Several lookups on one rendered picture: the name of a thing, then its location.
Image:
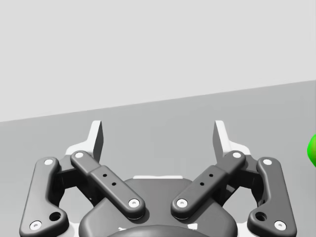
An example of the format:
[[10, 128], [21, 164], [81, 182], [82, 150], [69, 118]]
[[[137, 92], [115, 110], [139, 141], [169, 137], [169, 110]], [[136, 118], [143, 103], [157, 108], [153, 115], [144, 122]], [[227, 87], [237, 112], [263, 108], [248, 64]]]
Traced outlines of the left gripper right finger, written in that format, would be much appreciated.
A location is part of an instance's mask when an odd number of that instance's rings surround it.
[[254, 159], [248, 147], [229, 139], [221, 120], [214, 123], [212, 141], [217, 163], [174, 198], [171, 214], [179, 220], [189, 219], [210, 198], [224, 204], [244, 187], [251, 190], [257, 203], [246, 222], [251, 234], [295, 237], [297, 226], [281, 163], [271, 157]]

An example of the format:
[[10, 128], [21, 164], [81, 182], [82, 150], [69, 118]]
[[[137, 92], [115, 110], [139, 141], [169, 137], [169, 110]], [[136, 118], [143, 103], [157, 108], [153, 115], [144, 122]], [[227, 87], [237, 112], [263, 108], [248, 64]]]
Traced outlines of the green ball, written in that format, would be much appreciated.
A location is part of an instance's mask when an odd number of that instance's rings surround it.
[[312, 136], [307, 146], [307, 155], [314, 167], [316, 167], [316, 134]]

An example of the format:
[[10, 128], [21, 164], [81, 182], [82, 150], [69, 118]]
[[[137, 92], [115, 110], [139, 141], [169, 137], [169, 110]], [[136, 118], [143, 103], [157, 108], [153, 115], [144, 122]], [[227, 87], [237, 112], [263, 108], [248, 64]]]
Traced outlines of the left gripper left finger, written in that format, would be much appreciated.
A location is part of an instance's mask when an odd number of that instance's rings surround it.
[[144, 200], [107, 166], [99, 163], [103, 148], [102, 123], [91, 124], [85, 141], [72, 145], [62, 160], [39, 159], [33, 171], [19, 235], [58, 237], [69, 228], [67, 213], [59, 204], [66, 189], [78, 187], [93, 205], [108, 199], [126, 218], [145, 212]]

